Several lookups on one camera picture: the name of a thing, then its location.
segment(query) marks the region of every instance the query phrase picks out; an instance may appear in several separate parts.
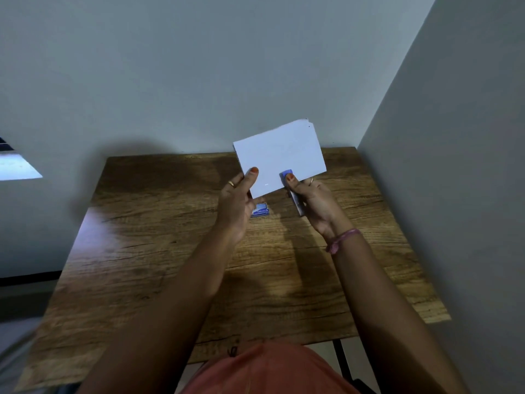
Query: gray wall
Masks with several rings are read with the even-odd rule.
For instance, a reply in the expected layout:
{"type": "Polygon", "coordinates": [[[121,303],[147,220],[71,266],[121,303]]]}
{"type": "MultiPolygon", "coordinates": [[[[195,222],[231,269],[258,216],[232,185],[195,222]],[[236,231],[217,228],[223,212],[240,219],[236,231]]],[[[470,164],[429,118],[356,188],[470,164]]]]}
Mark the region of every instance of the gray wall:
{"type": "Polygon", "coordinates": [[[60,270],[109,155],[309,118],[357,145],[434,0],[0,0],[0,277],[60,270]]]}
{"type": "Polygon", "coordinates": [[[359,145],[474,392],[525,387],[525,0],[436,0],[359,145]]]}

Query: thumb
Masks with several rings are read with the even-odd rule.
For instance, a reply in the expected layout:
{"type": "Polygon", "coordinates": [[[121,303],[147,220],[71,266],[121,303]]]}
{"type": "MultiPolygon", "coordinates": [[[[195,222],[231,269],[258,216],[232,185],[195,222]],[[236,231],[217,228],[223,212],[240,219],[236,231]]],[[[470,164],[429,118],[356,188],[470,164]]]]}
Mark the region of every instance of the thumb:
{"type": "Polygon", "coordinates": [[[286,186],[299,195],[308,197],[311,187],[300,182],[292,173],[286,174],[286,186]]]}

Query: pink bracelet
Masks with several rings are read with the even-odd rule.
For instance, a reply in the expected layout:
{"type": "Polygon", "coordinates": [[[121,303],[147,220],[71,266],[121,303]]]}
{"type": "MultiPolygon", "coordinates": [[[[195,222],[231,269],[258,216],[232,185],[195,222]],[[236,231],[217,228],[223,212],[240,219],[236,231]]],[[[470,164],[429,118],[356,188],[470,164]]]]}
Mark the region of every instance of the pink bracelet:
{"type": "Polygon", "coordinates": [[[351,230],[343,232],[341,235],[339,235],[337,238],[335,238],[334,241],[331,244],[329,244],[326,247],[326,251],[329,252],[330,254],[337,253],[337,251],[339,250],[339,242],[342,242],[343,240],[345,240],[349,236],[352,236],[354,234],[360,234],[360,233],[361,233],[361,231],[359,231],[357,228],[352,228],[351,230]]]}

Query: paper sheet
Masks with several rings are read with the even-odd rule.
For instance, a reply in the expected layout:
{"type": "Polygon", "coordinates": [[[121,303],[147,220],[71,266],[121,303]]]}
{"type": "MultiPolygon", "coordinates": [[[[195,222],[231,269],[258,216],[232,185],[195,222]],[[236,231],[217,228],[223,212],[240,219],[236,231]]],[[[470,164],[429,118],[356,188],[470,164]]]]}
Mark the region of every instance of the paper sheet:
{"type": "Polygon", "coordinates": [[[305,118],[236,141],[233,147],[245,174],[252,167],[259,168],[250,190],[253,198],[283,188],[279,173],[285,170],[292,169],[299,180],[326,171],[315,128],[305,118]]]}

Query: table top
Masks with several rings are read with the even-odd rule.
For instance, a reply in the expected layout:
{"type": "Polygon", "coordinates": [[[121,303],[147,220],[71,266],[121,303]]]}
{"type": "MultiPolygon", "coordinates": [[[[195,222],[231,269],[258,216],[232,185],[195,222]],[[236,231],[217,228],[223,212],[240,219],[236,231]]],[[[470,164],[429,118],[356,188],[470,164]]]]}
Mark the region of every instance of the table top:
{"type": "MultiPolygon", "coordinates": [[[[427,323],[450,319],[357,150],[323,149],[325,183],[427,323]]],[[[235,154],[108,158],[17,390],[82,381],[115,331],[152,301],[212,226],[235,154]]],[[[325,244],[285,190],[252,218],[189,362],[241,341],[356,336],[325,244]]]]}

